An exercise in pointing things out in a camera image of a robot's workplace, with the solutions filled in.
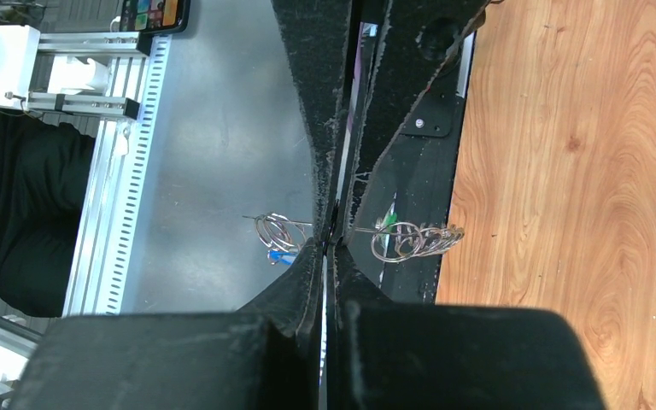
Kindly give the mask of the silver metal key holder plate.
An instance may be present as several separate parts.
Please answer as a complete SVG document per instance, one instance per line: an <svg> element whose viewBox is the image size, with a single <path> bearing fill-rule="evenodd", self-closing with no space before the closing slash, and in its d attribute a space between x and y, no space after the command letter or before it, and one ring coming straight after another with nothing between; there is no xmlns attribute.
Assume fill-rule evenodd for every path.
<svg viewBox="0 0 656 410"><path fill-rule="evenodd" d="M250 216L260 242L269 249L295 252L302 251L308 240L307 229L313 226L306 221L292 220L282 214L269 213ZM465 230L456 225L416 225L399 221L390 225L392 230L389 244L383 250L378 243L380 231L373 228L358 228L356 231L369 234L372 255L384 262L398 264L416 258L442 255L453 248L465 236Z"/></svg>

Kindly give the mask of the green tag key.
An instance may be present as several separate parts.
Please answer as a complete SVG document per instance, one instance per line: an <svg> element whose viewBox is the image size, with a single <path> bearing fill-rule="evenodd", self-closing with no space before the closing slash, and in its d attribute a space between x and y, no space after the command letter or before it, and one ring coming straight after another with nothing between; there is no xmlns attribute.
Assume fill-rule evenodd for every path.
<svg viewBox="0 0 656 410"><path fill-rule="evenodd" d="M390 233L392 230L390 226L397 222L397 214L394 210L389 209L383 218L379 218L376 223L376 230L380 231L377 235L378 243L381 245L383 250L388 248L390 241Z"/></svg>

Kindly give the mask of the black smartphone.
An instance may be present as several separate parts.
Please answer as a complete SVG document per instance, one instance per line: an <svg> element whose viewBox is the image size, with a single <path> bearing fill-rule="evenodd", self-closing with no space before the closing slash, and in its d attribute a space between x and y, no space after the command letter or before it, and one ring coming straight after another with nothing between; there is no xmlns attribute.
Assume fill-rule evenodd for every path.
<svg viewBox="0 0 656 410"><path fill-rule="evenodd" d="M191 0L124 0L119 31L159 35L183 32L188 25L190 6Z"/></svg>

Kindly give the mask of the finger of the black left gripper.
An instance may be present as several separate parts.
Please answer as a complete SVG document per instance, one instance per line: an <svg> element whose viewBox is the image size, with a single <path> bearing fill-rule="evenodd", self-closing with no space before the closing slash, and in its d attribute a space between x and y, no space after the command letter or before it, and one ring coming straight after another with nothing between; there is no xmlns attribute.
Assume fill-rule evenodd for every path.
<svg viewBox="0 0 656 410"><path fill-rule="evenodd" d="M372 173L460 43L478 27L486 1L387 1L362 108L349 145L336 234L353 233Z"/></svg>
<svg viewBox="0 0 656 410"><path fill-rule="evenodd" d="M329 237L337 195L352 6L351 1L272 1L313 156L313 235L320 241Z"/></svg>

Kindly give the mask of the blue tag key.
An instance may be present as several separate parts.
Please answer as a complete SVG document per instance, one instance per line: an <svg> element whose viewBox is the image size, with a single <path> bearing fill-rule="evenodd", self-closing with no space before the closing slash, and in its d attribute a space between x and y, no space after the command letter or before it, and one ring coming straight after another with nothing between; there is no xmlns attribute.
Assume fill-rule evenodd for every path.
<svg viewBox="0 0 656 410"><path fill-rule="evenodd" d="M285 252L282 250L269 249L267 258L271 265L286 265L291 266L297 257L295 252Z"/></svg>

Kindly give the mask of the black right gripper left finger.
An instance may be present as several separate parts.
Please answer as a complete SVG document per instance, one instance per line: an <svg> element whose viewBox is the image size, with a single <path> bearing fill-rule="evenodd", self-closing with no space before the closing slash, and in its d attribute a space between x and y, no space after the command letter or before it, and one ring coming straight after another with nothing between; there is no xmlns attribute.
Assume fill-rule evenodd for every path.
<svg viewBox="0 0 656 410"><path fill-rule="evenodd" d="M12 409L315 409L322 248L234 312L72 316L39 342Z"/></svg>

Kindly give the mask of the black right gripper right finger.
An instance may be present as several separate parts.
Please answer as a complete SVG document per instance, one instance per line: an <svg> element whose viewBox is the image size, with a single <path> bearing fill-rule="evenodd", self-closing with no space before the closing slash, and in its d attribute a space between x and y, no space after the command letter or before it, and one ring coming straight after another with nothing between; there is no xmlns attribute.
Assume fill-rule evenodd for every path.
<svg viewBox="0 0 656 410"><path fill-rule="evenodd" d="M602 409L558 314L394 302L344 246L329 254L330 409Z"/></svg>

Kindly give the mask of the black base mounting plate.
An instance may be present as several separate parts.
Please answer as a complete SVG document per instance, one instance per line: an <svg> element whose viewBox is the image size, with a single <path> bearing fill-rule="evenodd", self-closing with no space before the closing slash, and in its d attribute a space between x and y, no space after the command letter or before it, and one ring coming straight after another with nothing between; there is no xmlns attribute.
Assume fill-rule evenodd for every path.
<svg viewBox="0 0 656 410"><path fill-rule="evenodd" d="M402 229L446 224L475 39L471 34L463 41L378 163L357 219L359 230L348 242L357 267L397 302L435 303L442 258L394 263L395 238L374 241L370 231L386 214Z"/></svg>

